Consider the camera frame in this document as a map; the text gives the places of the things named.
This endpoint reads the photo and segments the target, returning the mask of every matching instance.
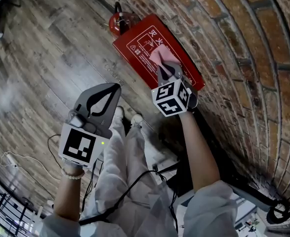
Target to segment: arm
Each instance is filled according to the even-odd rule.
[[[192,113],[185,112],[179,116],[183,127],[193,189],[196,192],[220,180],[219,171]]]
[[[82,168],[66,165],[68,175],[82,174]],[[81,179],[62,177],[54,202],[54,213],[43,220],[41,237],[80,236],[80,186]]]
[[[232,189],[220,181],[215,159],[192,113],[180,114],[193,189],[196,192],[184,216],[184,237],[237,237],[234,223],[236,203]]]
[[[82,168],[70,165],[66,165],[64,170],[71,176],[78,176],[83,172]],[[81,179],[71,180],[63,176],[54,202],[54,213],[68,220],[79,221],[80,188]]]

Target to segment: red fire extinguisher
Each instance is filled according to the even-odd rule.
[[[119,2],[115,3],[115,11],[109,20],[110,31],[119,37],[140,21],[139,17],[134,13],[122,12]]]

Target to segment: floor plank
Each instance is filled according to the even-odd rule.
[[[59,166],[47,148],[49,136],[60,133],[80,93],[105,82],[121,85],[119,105],[128,119],[140,112],[145,118],[145,154],[148,165],[167,167],[175,156],[158,140],[162,120],[146,83],[112,46],[106,23],[111,13],[95,0],[21,0],[8,8],[4,37],[0,39],[0,157],[6,151],[40,160],[60,178]],[[177,123],[174,118],[168,123]],[[57,137],[50,142],[55,155]],[[15,157],[25,168],[0,166],[0,179],[35,208],[56,194],[52,179],[33,159]],[[52,195],[43,191],[35,177]],[[81,196],[90,174],[83,178]],[[44,214],[51,208],[44,207]]]

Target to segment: white sneaker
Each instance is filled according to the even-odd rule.
[[[131,126],[135,126],[135,125],[139,125],[141,126],[142,121],[144,120],[143,116],[141,114],[135,114],[132,118],[131,118]]]
[[[123,120],[124,118],[124,109],[121,106],[117,106],[114,112],[114,119]]]

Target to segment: bracelet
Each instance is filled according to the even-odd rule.
[[[85,174],[85,172],[83,172],[83,173],[80,174],[79,176],[71,176],[71,175],[68,175],[68,174],[65,172],[64,168],[61,169],[61,173],[62,173],[63,176],[67,177],[68,179],[72,179],[72,180],[79,180],[79,179],[81,179],[81,178],[84,176],[84,174]]]

